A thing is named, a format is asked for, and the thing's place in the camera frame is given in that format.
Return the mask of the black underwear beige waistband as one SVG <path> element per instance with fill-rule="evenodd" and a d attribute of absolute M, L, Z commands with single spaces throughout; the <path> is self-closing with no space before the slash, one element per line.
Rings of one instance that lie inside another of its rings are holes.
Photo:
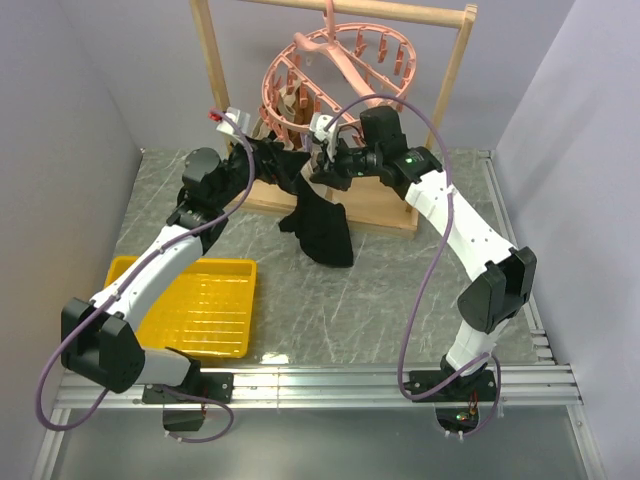
<path fill-rule="evenodd" d="M 278 224 L 282 233 L 292 233 L 304 254 L 320 265 L 350 268 L 354 265 L 346 210 L 325 198 L 327 187 L 310 181 L 307 162 L 295 179 L 296 206 Z"/>

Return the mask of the pink round clip hanger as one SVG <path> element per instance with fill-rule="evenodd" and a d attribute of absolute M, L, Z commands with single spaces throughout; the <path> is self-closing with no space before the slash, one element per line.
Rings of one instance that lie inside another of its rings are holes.
<path fill-rule="evenodd" d="M 277 90 L 294 83 L 305 83 L 315 92 L 315 112 L 334 114 L 342 105 L 331 97 L 324 82 L 312 78 L 311 63 L 336 72 L 353 92 L 364 97 L 387 93 L 404 98 L 414 80 L 417 55 L 409 39 L 384 25 L 368 22 L 338 24 L 334 3 L 323 3 L 324 27 L 310 33 L 294 34 L 293 41 L 271 61 L 261 85 L 261 105 L 271 117 L 270 137 L 293 150 L 303 148 L 303 135 L 290 136 L 275 111 Z"/>

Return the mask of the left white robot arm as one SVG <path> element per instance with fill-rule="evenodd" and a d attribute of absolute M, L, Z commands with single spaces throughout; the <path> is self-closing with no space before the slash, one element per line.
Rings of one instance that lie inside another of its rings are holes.
<path fill-rule="evenodd" d="M 158 298 L 218 240 L 230 203 L 254 180 L 288 193 L 310 155 L 280 142 L 235 145 L 228 158 L 208 147 L 185 159 L 177 206 L 147 250 L 112 284 L 90 300 L 71 299 L 61 312 L 62 365 L 114 393 L 136 384 L 165 385 L 178 401 L 202 388 L 195 359 L 175 349 L 145 349 L 136 331 Z"/>

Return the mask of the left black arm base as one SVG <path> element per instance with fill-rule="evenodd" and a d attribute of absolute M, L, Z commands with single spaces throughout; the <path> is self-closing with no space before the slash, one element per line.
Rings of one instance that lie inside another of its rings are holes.
<path fill-rule="evenodd" d="M 231 372 L 196 372 L 179 386 L 146 386 L 141 403 L 163 408 L 162 425 L 169 437 L 185 443 L 206 443 L 231 430 L 235 422 L 229 407 L 233 389 L 234 374 Z M 184 434 L 197 433 L 204 426 L 209 407 L 219 407 L 227 413 L 228 420 L 222 430 L 205 438 L 184 437 Z"/>

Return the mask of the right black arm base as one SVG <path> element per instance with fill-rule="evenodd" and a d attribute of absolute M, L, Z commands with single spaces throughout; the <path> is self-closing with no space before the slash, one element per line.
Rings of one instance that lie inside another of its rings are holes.
<path fill-rule="evenodd" d="M 412 370 L 403 383 L 413 403 L 434 403 L 435 416 L 446 435 L 465 439 L 478 433 L 497 413 L 502 373 L 485 366 L 469 376 L 449 380 L 452 370 Z"/>

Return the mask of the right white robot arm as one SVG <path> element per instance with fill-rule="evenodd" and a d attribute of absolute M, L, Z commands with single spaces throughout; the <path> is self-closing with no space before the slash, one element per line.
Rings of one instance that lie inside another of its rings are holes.
<path fill-rule="evenodd" d="M 376 177 L 417 210 L 441 235 L 470 280 L 459 295 L 462 322 L 441 361 L 441 388 L 460 400 L 476 386 L 475 373 L 492 353 L 507 323 L 530 299 L 537 258 L 497 233 L 455 187 L 451 169 L 427 148 L 411 148 L 399 115 L 387 105 L 363 111 L 363 145 L 338 136 L 336 119 L 313 115 L 309 134 L 321 153 L 310 180 L 347 190 L 353 179 Z"/>

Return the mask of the brown underwear on hanger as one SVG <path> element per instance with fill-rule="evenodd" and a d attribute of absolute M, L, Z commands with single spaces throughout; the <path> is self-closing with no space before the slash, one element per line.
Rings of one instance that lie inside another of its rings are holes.
<path fill-rule="evenodd" d="M 283 120 L 282 125 L 290 136 L 308 131 L 308 124 L 315 112 L 315 92 L 305 83 L 296 82 L 292 87 L 277 90 L 275 111 Z"/>

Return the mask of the beige underwear on hanger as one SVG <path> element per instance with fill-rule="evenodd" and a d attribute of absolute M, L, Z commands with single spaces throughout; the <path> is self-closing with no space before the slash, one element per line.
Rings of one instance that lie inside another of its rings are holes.
<path fill-rule="evenodd" d="M 251 137 L 255 140 L 268 138 L 272 133 L 271 117 L 268 115 L 266 107 L 261 105 L 258 109 L 258 118 L 253 127 Z"/>

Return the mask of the wooden hanging rack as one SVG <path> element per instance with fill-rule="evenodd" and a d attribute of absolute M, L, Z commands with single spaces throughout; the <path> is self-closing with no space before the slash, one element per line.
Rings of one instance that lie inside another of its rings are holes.
<path fill-rule="evenodd" d="M 212 20 L 209 1 L 189 1 L 196 31 L 204 54 L 206 69 L 215 99 L 215 104 L 227 110 L 231 101 L 225 81 L 223 63 Z M 315 10 L 323 13 L 325 1 L 248 1 L 256 4 Z M 425 7 L 389 1 L 332 1 L 335 13 L 365 17 L 367 19 L 392 20 L 429 26 L 450 28 L 456 31 L 456 39 L 443 76 L 439 95 L 432 114 L 432 121 L 439 127 L 446 112 L 451 92 L 458 75 L 471 31 L 477 17 L 477 5 L 467 4 L 464 10 Z M 336 72 L 323 66 L 322 59 L 311 63 L 312 78 L 324 82 L 332 98 L 341 105 L 351 101 L 355 94 Z M 385 232 L 396 236 L 413 238 L 418 227 L 418 213 L 404 200 L 398 199 L 390 189 L 378 180 L 367 178 L 355 180 L 348 192 L 326 190 L 327 200 L 342 203 L 347 220 L 356 229 Z M 295 197 L 274 185 L 258 182 L 251 191 L 243 209 L 272 215 L 285 215 L 293 211 Z"/>

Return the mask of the yellow plastic tray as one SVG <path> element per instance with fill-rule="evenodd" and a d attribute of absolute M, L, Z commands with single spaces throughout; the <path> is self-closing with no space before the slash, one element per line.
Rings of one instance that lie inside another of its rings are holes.
<path fill-rule="evenodd" d="M 249 345 L 257 264 L 199 259 L 156 282 L 163 289 L 144 317 L 129 317 L 145 349 L 172 348 L 198 359 L 242 358 Z"/>

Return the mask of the aluminium mounting rail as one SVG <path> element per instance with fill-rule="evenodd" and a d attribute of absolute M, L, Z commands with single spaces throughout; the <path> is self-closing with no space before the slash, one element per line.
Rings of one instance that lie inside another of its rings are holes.
<path fill-rule="evenodd" d="M 569 367 L 507 366 L 501 411 L 466 439 L 404 399 L 385 365 L 234 371 L 231 431 L 182 445 L 142 389 L 45 436 L 37 479 L 602 479 Z"/>

